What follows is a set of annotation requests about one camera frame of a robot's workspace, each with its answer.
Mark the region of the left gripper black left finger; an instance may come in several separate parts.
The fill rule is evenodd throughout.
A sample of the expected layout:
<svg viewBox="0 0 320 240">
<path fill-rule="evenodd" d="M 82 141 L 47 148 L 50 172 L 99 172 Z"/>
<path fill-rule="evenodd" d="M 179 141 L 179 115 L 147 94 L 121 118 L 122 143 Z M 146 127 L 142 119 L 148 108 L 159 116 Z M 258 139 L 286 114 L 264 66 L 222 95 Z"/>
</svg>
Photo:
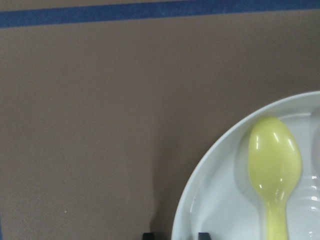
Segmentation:
<svg viewBox="0 0 320 240">
<path fill-rule="evenodd" d="M 144 232 L 142 234 L 142 240 L 155 240 L 155 234 L 153 232 Z"/>
</svg>

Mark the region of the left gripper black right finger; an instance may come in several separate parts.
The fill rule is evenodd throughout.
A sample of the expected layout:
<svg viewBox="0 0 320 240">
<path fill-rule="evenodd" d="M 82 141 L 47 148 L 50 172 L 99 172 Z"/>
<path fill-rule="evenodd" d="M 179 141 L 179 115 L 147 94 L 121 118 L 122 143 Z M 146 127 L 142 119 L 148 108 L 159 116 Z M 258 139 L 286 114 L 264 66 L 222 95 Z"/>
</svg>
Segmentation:
<svg viewBox="0 0 320 240">
<path fill-rule="evenodd" d="M 199 232 L 198 240 L 212 240 L 212 238 L 208 232 Z"/>
</svg>

